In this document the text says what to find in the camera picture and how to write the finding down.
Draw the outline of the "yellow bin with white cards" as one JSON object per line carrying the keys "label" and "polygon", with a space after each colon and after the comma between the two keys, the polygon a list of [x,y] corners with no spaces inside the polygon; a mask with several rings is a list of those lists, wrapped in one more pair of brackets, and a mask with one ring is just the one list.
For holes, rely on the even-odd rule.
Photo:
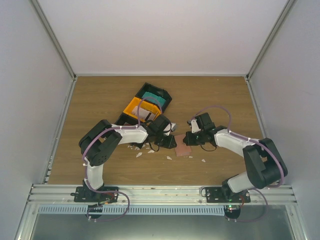
{"label": "yellow bin with white cards", "polygon": [[138,120],[141,123],[153,121],[163,113],[160,102],[147,96],[143,99],[134,97],[122,112],[124,125],[136,125]]}

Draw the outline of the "black bin with red cards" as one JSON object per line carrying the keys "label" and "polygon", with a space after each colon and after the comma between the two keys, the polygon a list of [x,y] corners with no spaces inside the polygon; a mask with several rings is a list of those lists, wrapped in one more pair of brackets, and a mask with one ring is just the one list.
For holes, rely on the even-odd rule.
{"label": "black bin with red cards", "polygon": [[121,113],[119,118],[114,123],[118,126],[133,126],[138,123],[138,120],[130,115],[127,115],[125,113]]}

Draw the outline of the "black bin with teal cards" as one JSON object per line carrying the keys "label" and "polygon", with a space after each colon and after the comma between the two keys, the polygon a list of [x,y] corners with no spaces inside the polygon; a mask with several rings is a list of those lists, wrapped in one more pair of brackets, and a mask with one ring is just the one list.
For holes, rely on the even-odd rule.
{"label": "black bin with teal cards", "polygon": [[147,99],[150,103],[157,103],[158,101],[161,106],[161,110],[164,112],[172,101],[171,95],[164,89],[156,87],[150,83],[145,82],[140,90],[136,93],[135,97],[143,99],[146,97],[151,97],[152,99]]}

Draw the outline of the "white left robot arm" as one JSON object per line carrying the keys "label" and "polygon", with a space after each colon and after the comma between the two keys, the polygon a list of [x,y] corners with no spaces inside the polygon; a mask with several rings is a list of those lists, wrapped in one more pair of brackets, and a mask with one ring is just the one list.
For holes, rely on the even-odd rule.
{"label": "white left robot arm", "polygon": [[85,167],[86,197],[92,202],[102,199],[104,163],[118,145],[153,143],[160,148],[173,149],[177,143],[171,133],[176,128],[177,125],[163,114],[135,125],[111,124],[106,119],[99,121],[78,144]]}

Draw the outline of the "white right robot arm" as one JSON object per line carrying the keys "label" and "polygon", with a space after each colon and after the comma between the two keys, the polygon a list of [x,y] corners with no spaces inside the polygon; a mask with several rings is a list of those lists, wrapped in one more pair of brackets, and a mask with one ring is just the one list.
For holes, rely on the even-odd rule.
{"label": "white right robot arm", "polygon": [[275,143],[270,138],[256,139],[231,131],[226,126],[216,126],[206,112],[193,117],[188,125],[183,142],[187,146],[209,143],[213,147],[225,148],[243,157],[245,172],[226,179],[222,183],[221,196],[228,203],[234,202],[240,192],[253,188],[263,189],[281,186],[288,175],[288,169]]}

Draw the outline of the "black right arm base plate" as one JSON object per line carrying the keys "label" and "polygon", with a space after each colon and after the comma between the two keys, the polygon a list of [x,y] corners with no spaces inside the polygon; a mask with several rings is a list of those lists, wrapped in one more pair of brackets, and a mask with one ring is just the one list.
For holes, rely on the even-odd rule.
{"label": "black right arm base plate", "polygon": [[251,202],[248,191],[233,193],[228,188],[222,186],[205,186],[199,190],[199,193],[202,197],[206,198],[207,203],[242,204]]}

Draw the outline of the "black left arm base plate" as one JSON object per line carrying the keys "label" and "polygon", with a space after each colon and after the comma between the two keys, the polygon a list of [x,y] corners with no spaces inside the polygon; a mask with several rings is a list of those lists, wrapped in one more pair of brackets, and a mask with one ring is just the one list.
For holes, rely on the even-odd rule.
{"label": "black left arm base plate", "polygon": [[70,195],[74,197],[76,203],[114,203],[118,200],[118,194],[114,191],[118,191],[119,188],[115,186],[102,186],[97,191],[108,192],[108,193],[97,193],[88,188],[85,184],[78,186],[75,192]]}

